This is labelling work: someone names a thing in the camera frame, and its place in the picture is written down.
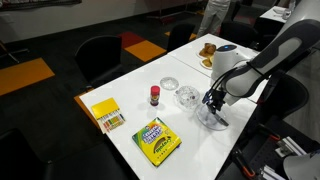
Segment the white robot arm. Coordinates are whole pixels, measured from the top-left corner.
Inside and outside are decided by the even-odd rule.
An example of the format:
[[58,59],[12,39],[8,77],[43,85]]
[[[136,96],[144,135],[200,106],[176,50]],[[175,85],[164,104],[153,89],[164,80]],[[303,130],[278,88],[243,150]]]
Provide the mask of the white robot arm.
[[202,99],[215,114],[250,97],[259,84],[286,63],[297,59],[320,40],[320,0],[302,0],[276,37],[252,59],[241,58],[230,45],[220,46],[212,65],[211,88]]

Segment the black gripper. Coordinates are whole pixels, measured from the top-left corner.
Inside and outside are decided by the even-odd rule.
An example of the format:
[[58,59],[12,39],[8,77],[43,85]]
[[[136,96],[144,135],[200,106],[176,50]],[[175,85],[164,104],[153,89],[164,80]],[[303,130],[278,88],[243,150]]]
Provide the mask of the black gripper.
[[215,89],[208,90],[203,99],[202,103],[207,105],[207,108],[209,112],[212,114],[221,114],[222,110],[221,107],[225,103],[224,97],[226,96],[226,93],[224,91],[219,91]]

